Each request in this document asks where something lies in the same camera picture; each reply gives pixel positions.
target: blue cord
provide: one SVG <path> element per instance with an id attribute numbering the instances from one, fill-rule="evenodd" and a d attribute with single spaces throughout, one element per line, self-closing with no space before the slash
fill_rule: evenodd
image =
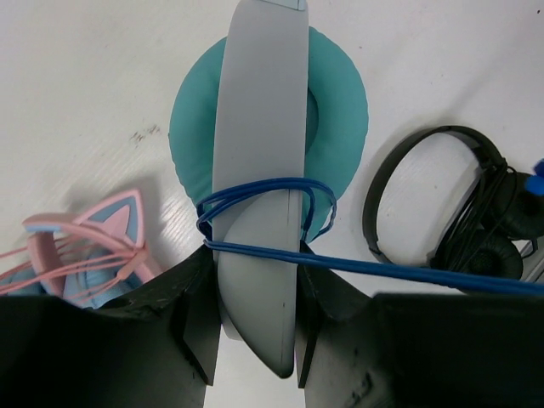
<path id="1" fill-rule="evenodd" d="M 320 190 L 331 201 L 332 211 L 328 225 L 317 236 L 329 231 L 337 212 L 337 200 L 332 190 L 325 184 L 309 178 L 272 178 L 249 184 L 242 184 L 210 195 L 196 205 L 198 214 L 197 228 L 204 234 L 204 243 L 214 251 L 238 253 L 242 255 L 275 259 L 291 264 L 301 264 L 325 269 L 339 269 L 356 274 L 385 276 L 415 282 L 432 283 L 449 286 L 464 291 L 489 292 L 516 295 L 543 295 L 544 286 L 489 276 L 465 275 L 436 269 L 424 269 L 395 264 L 370 263 L 349 259 L 323 257 L 312 253 L 289 252 L 279 249 L 263 248 L 229 242 L 218 242 L 212 239 L 210 222 L 220 213 L 248 198 L 273 190 L 300 190 L 309 196 L 309 211 L 303 223 L 303 241 L 306 240 L 312 217 L 315 212 L 315 193 Z"/>

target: black headband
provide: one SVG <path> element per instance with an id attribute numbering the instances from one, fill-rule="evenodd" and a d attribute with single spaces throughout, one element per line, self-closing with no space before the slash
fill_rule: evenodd
<path id="1" fill-rule="evenodd" d="M 372 180 L 370 189 L 366 195 L 365 208 L 363 210 L 363 235 L 368 247 L 374 256 L 383 263 L 392 262 L 380 251 L 377 237 L 377 211 L 382 200 L 383 192 L 394 170 L 402 159 L 424 139 L 436 133 L 447 133 L 461 140 L 476 156 L 482 169 L 500 167 L 506 164 L 495 145 L 482 133 L 464 126 L 441 126 L 424 129 L 402 140 L 385 158 Z"/>

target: black ear cup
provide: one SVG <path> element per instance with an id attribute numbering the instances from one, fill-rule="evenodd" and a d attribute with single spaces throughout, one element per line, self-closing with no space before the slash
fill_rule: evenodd
<path id="1" fill-rule="evenodd" d="M 544 197 L 525 189 L 528 177 L 527 173 L 507 174 L 482 219 L 487 230 L 500 221 L 496 232 L 513 240 L 534 240 L 544 235 Z"/>
<path id="2" fill-rule="evenodd" d="M 523 274 L 523 259 L 506 236 L 478 230 L 464 253 L 458 272 L 516 280 Z"/>

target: pink cat ear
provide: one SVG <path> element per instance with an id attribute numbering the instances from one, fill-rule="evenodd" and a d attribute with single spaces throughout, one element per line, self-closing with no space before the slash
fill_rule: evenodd
<path id="1" fill-rule="evenodd" d="M 141 248 L 145 243 L 142 195 L 138 190 L 114 195 L 76 217 L 74 224 L 94 227 Z"/>

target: black headphones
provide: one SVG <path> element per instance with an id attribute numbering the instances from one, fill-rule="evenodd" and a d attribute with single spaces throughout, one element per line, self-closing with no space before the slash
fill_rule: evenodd
<path id="1" fill-rule="evenodd" d="M 473 275 L 520 279 L 523 259 L 515 240 L 544 236 L 544 197 L 525 190 L 527 173 L 509 167 L 495 145 L 482 133 L 464 126 L 442 126 L 416 132 L 389 153 L 372 180 L 363 210 L 363 234 L 374 256 L 392 262 L 380 250 L 377 212 L 395 168 L 418 143 L 436 133 L 461 140 L 476 156 L 482 173 L 476 187 L 454 218 L 430 261 L 434 269 Z"/>

